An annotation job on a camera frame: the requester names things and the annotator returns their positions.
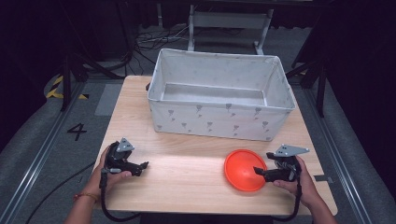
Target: hand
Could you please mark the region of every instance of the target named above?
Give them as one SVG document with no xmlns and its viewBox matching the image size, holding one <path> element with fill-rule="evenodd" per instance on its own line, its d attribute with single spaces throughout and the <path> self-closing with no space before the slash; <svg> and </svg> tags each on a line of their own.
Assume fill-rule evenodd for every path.
<svg viewBox="0 0 396 224">
<path fill-rule="evenodd" d="M 298 156 L 296 156 L 297 161 L 301 166 L 300 184 L 303 190 L 303 196 L 301 197 L 301 203 L 306 207 L 310 207 L 318 201 L 321 201 L 321 197 L 318 194 L 317 188 L 312 181 L 311 175 L 306 170 L 305 162 Z M 297 181 L 288 182 L 283 180 L 274 181 L 274 185 L 288 190 L 291 194 L 297 194 Z"/>
<path fill-rule="evenodd" d="M 93 170 L 91 178 L 88 181 L 87 185 L 85 186 L 85 188 L 82 192 L 87 192 L 87 193 L 91 193 L 91 194 L 100 196 L 101 191 L 99 189 L 99 182 L 100 182 L 100 178 L 101 178 L 102 168 L 105 165 L 105 159 L 106 159 L 106 154 L 107 154 L 108 150 L 109 150 L 109 147 L 107 147 L 104 150 L 104 152 L 102 153 L 99 164 Z M 122 179 L 130 177 L 130 176 L 132 176 L 132 173 L 129 171 L 124 171 L 124 172 L 114 174 L 114 175 L 107 174 L 106 192 L 109 192 L 116 183 L 118 183 Z"/>
</svg>

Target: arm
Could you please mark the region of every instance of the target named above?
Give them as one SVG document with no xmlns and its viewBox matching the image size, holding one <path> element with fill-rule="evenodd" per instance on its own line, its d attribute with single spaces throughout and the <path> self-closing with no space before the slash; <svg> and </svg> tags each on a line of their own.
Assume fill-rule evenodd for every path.
<svg viewBox="0 0 396 224">
<path fill-rule="evenodd" d="M 69 212 L 64 224 L 86 224 L 91 223 L 91 216 L 93 206 L 96 203 L 94 197 L 100 200 L 100 189 L 99 182 L 101 176 L 101 170 L 105 164 L 106 154 L 108 148 L 102 153 L 99 164 L 95 167 L 92 172 L 91 178 L 87 185 L 81 191 L 83 193 L 89 193 L 93 196 L 82 195 L 73 204 L 72 209 Z M 131 176 L 131 172 L 124 171 L 115 175 L 108 175 L 106 192 L 111 190 L 114 184 L 118 183 L 124 178 Z"/>
<path fill-rule="evenodd" d="M 306 206 L 312 214 L 315 224 L 325 223 L 333 224 L 337 223 L 332 212 L 330 211 L 327 204 L 318 194 L 317 188 L 312 181 L 311 175 L 306 170 L 305 162 L 298 156 L 296 156 L 298 162 L 301 166 L 301 186 L 303 190 L 303 196 L 301 197 L 301 203 Z M 288 190 L 290 193 L 296 195 L 297 193 L 297 183 L 287 182 L 283 180 L 274 181 L 274 185 Z"/>
</svg>

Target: gray carpet floor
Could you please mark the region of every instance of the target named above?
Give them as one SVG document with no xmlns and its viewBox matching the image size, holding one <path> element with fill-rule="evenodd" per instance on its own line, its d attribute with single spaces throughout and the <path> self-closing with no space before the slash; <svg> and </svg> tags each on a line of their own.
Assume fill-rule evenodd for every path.
<svg viewBox="0 0 396 224">
<path fill-rule="evenodd" d="M 150 37 L 163 35 L 159 27 L 150 27 L 147 30 L 140 29 L 140 33 L 150 33 Z M 300 47 L 309 35 L 310 29 L 270 29 L 264 43 L 264 54 L 276 55 L 280 58 L 285 72 L 291 70 L 291 64 Z M 220 53 L 255 54 L 252 43 L 260 34 L 249 30 L 222 30 L 210 29 L 197 32 L 195 37 L 195 50 Z M 134 57 L 125 68 L 114 72 L 122 76 L 144 75 L 151 76 L 154 63 L 158 56 L 158 49 L 153 49 L 153 42 L 144 42 L 141 35 L 138 45 L 141 47 L 140 54 L 134 52 Z M 186 35 L 172 36 L 172 40 L 161 48 L 187 49 Z M 47 94 L 53 80 L 49 80 L 43 94 Z M 303 90 L 297 83 L 301 77 L 293 77 L 290 84 L 296 96 L 299 107 L 302 110 L 304 121 L 313 140 L 325 175 L 331 178 L 329 183 L 333 197 L 338 207 L 335 216 L 339 223 L 362 223 L 351 205 L 351 200 L 346 193 L 346 188 L 340 179 L 340 174 L 334 168 L 334 161 L 330 159 L 328 139 L 320 129 L 319 123 L 325 123 L 332 135 L 337 150 L 343 156 L 350 179 L 355 183 L 364 207 L 372 223 L 394 223 L 396 220 L 396 206 L 394 199 L 389 194 L 384 183 L 379 178 L 370 159 L 364 153 L 358 138 L 351 129 L 340 105 L 337 103 L 332 88 L 326 86 L 324 102 L 324 119 L 316 119 L 317 111 L 312 108 L 310 102 L 315 97 L 316 88 Z M 86 100 L 77 99 L 70 105 L 68 113 L 61 113 L 62 99 L 49 98 L 33 116 L 14 135 L 7 147 L 0 154 L 0 211 L 2 219 L 0 223 L 25 223 L 33 213 L 35 207 L 56 186 L 61 184 L 67 177 L 75 174 L 83 167 L 95 161 L 99 147 L 106 133 L 106 127 L 110 121 L 114 105 L 120 92 L 122 81 L 112 80 L 101 74 L 91 74 L 84 84 L 73 82 L 77 90 L 82 85 L 78 94 L 89 94 Z M 12 207 L 14 193 L 19 189 L 25 174 L 29 173 L 35 156 L 40 153 L 43 143 L 48 141 L 49 133 L 53 131 L 53 124 L 62 117 L 61 128 L 53 136 L 49 153 L 43 160 L 43 166 L 37 176 L 32 177 L 33 185 L 26 189 L 25 196 L 20 199 L 20 206 Z M 75 133 L 67 131 L 76 125 L 83 124 L 83 130 L 78 140 Z M 36 210 L 30 223 L 62 223 L 72 206 L 72 196 L 81 190 L 90 176 L 92 167 L 70 179 L 60 188 L 54 191 L 46 201 Z M 13 215 L 9 221 L 5 221 L 5 211 L 13 208 Z M 117 216 L 129 216 L 130 213 L 116 212 Z M 95 210 L 92 223 L 113 223 L 108 220 L 101 210 Z M 139 219 L 128 223 L 139 223 Z M 311 217 L 301 216 L 288 223 L 311 223 Z"/>
</svg>

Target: floor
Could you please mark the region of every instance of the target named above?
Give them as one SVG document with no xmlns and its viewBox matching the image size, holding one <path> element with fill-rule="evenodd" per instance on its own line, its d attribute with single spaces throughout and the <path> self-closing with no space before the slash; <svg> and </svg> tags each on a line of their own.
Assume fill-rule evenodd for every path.
<svg viewBox="0 0 396 224">
<path fill-rule="evenodd" d="M 159 49 L 187 49 L 185 26 L 173 29 L 170 33 L 160 27 L 140 29 L 133 59 L 113 72 L 120 76 L 151 76 Z M 270 29 L 264 54 L 278 56 L 288 72 L 309 32 L 310 29 L 299 28 Z M 250 30 L 203 29 L 196 33 L 195 50 L 255 54 L 252 43 L 257 36 L 256 31 Z M 57 77 L 54 74 L 49 80 L 43 94 L 49 92 Z M 350 224 L 394 222 L 394 199 L 365 155 L 331 86 L 326 86 L 325 117 L 320 118 L 314 103 L 316 87 L 302 89 L 300 78 L 291 78 L 290 85 L 337 203 L 336 219 Z M 91 73 L 86 83 L 73 82 L 73 101 L 66 111 L 60 112 L 62 99 L 50 97 L 14 135 L 0 154 L 0 223 L 62 223 L 72 206 L 72 196 L 90 176 L 121 84 L 122 80 Z M 81 94 L 88 99 L 79 99 Z M 80 127 L 87 132 L 70 132 Z M 311 220 L 310 216 L 301 216 L 288 223 Z M 138 218 L 129 223 L 139 222 Z M 92 223 L 113 222 L 97 209 Z"/>
</svg>

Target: person's left hand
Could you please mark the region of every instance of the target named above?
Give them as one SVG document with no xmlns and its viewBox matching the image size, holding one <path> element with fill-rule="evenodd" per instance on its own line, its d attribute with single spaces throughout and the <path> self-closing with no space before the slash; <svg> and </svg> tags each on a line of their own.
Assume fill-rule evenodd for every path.
<svg viewBox="0 0 396 224">
<path fill-rule="evenodd" d="M 92 172 L 91 178 L 88 181 L 87 185 L 85 186 L 82 192 L 95 194 L 97 196 L 101 195 L 101 190 L 99 189 L 99 183 L 101 179 L 101 171 L 105 165 L 106 154 L 110 147 L 107 147 L 101 155 L 99 164 L 95 167 Z M 107 174 L 107 185 L 106 185 L 106 192 L 109 192 L 113 186 L 120 182 L 122 179 L 132 176 L 132 173 L 129 171 L 123 171 L 118 174 Z"/>
</svg>

